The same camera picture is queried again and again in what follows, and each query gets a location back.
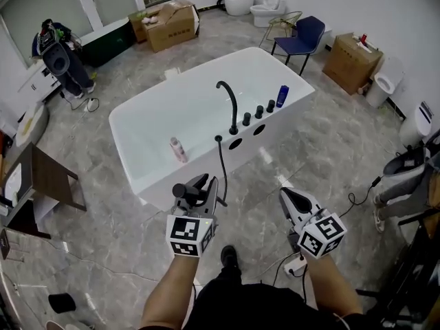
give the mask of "blue bottle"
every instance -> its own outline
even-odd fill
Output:
[[[282,85],[280,92],[278,93],[278,97],[276,99],[276,107],[282,107],[284,101],[287,98],[287,94],[289,93],[289,87],[287,85]]]

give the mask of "blue chair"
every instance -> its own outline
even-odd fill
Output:
[[[277,44],[281,47],[281,49],[287,52],[286,65],[289,63],[290,56],[292,55],[307,55],[301,68],[301,76],[305,64],[309,60],[310,54],[313,54],[318,47],[318,44],[325,31],[325,24],[316,17],[309,16],[296,22],[296,31],[297,36],[291,36],[288,38],[274,38],[275,43],[274,48],[272,49],[272,55],[275,52]]]

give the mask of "power strip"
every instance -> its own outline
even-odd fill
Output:
[[[301,257],[299,256],[298,258],[295,258],[291,262],[284,265],[284,272],[288,276],[292,276],[292,274],[290,274],[289,270],[296,272],[296,270],[299,270],[306,265],[307,265],[307,261],[305,260],[305,258],[303,260],[301,260]]]

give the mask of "black shoe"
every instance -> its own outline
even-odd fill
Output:
[[[224,267],[239,267],[239,261],[237,260],[237,251],[233,245],[227,245],[221,250],[220,254],[221,264]]]

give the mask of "curved faucet spout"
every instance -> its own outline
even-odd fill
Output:
[[[232,102],[232,126],[229,129],[229,133],[232,135],[236,135],[239,132],[239,129],[237,128],[237,110],[238,110],[238,106],[237,106],[237,99],[235,98],[235,94],[232,91],[231,87],[229,87],[229,84],[226,83],[224,80],[220,80],[217,83],[217,89],[220,89],[220,86],[224,86],[226,91],[229,94],[229,97],[231,98],[231,102]]]

